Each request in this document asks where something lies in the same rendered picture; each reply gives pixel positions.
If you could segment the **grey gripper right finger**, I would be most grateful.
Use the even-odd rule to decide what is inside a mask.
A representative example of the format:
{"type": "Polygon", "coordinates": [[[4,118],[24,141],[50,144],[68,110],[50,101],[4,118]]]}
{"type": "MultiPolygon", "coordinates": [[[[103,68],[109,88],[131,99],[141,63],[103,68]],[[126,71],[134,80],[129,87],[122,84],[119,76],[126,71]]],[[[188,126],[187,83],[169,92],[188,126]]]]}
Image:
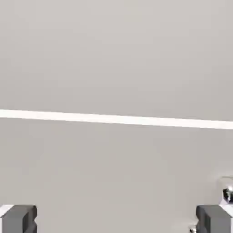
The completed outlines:
{"type": "Polygon", "coordinates": [[[220,205],[197,205],[197,233],[233,233],[233,216],[220,205]]]}

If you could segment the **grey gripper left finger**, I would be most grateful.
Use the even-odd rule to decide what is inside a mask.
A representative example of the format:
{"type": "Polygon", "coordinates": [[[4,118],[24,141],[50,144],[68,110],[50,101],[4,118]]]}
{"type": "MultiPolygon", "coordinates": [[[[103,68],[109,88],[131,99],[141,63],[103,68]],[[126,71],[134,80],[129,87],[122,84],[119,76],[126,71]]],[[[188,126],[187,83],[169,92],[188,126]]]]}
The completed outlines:
{"type": "Polygon", "coordinates": [[[0,206],[0,233],[37,233],[36,205],[0,206]]]}

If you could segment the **grey cabinet door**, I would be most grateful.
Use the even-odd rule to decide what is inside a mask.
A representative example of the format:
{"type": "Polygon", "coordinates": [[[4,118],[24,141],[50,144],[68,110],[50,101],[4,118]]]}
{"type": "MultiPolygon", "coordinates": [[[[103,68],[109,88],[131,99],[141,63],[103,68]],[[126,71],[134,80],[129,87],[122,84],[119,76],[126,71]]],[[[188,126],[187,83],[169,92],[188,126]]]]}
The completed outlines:
{"type": "Polygon", "coordinates": [[[0,109],[233,121],[233,0],[0,0],[0,109]]]}
{"type": "Polygon", "coordinates": [[[0,119],[0,205],[38,233],[188,233],[233,175],[233,130],[0,119]]]}

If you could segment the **grey painted cabinet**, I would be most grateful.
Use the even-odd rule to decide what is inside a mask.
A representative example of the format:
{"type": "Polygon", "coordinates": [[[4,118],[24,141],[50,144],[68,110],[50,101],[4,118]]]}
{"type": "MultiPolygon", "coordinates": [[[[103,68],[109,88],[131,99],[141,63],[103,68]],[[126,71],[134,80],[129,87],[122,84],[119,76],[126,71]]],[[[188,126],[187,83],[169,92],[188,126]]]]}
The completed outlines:
{"type": "Polygon", "coordinates": [[[0,119],[233,130],[233,121],[0,109],[0,119]]]}

